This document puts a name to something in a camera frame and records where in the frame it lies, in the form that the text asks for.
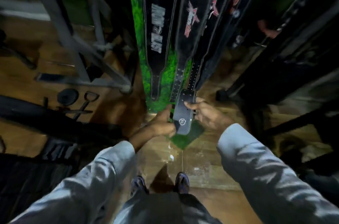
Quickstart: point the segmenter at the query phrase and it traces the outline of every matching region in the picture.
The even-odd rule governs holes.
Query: gym floor
[[[36,104],[43,104],[48,97],[49,108],[55,110],[59,106],[57,93],[68,85],[36,82],[37,72],[51,74],[76,75],[73,67],[60,66],[51,61],[72,64],[66,51],[58,43],[58,36],[51,22],[25,20],[19,18],[1,18],[0,29],[7,34],[6,43],[10,48],[23,52],[38,63],[38,69],[29,70],[15,57],[2,57],[0,54],[0,87],[1,95],[6,95]],[[87,41],[94,41],[93,29],[75,27],[76,31]],[[117,69],[122,69],[114,54],[108,54],[108,60]],[[245,126],[243,116],[233,104],[225,105],[215,102],[214,94],[221,88],[228,88],[239,76],[241,67],[230,69],[232,57],[225,54],[215,75],[205,83],[198,96],[230,115]],[[93,114],[81,115],[80,121],[95,123],[113,123],[121,125],[123,135],[129,137],[143,122],[151,118],[145,107],[145,94],[142,86],[140,68],[137,69],[134,89],[131,95],[123,95],[118,89],[95,87],[72,87],[80,96],[71,110],[79,109],[83,104],[84,93],[92,91],[100,94],[100,98],[90,103],[87,110]],[[276,126],[293,119],[298,112],[286,107],[272,106],[270,120]],[[35,157],[45,144],[45,135],[11,123],[0,122],[0,135],[6,144],[6,153]],[[307,141],[319,141],[312,126],[306,126],[290,132],[290,135]],[[138,172],[153,192],[164,192],[171,189],[175,176],[184,171],[191,181],[191,193],[205,205],[212,216],[223,223],[260,223],[251,209],[239,185],[228,176],[221,167],[220,157],[216,151],[218,134],[206,130],[194,140],[184,151],[177,148],[165,137],[156,137],[138,153],[136,170],[125,179],[123,185],[112,196],[112,204],[107,216],[107,223],[112,222],[114,215],[127,200],[130,179]]]

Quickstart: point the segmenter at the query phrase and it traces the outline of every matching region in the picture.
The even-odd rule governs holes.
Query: grey sleeve
[[[102,150],[79,173],[64,179],[11,223],[93,223],[114,187],[127,175],[134,156],[127,141]]]
[[[224,131],[217,150],[263,223],[339,223],[336,206],[239,124]]]

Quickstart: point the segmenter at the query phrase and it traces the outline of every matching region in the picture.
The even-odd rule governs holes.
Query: dark sneaker
[[[149,190],[146,187],[145,180],[142,176],[137,176],[132,180],[130,195],[133,197],[138,191],[144,191],[146,194],[149,194]]]
[[[181,194],[189,193],[189,178],[184,172],[179,172],[175,179],[174,192]]]

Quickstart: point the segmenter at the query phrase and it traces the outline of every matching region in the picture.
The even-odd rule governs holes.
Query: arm
[[[175,126],[167,122],[167,107],[128,141],[102,150],[75,176],[64,179],[51,193],[34,202],[11,223],[93,223],[100,209],[131,169],[135,152],[152,137],[175,134]]]
[[[224,130],[217,146],[223,168],[241,185],[262,222],[339,223],[339,209],[267,147],[212,106],[203,101],[197,104],[186,106],[198,110],[197,119],[203,124]]]

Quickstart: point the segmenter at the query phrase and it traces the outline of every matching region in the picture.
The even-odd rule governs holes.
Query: shoe
[[[189,193],[189,178],[184,172],[179,172],[175,179],[174,192],[181,194]]]
[[[138,191],[144,191],[146,194],[149,194],[149,190],[146,187],[145,180],[142,176],[137,176],[132,180],[130,195],[133,197]]]

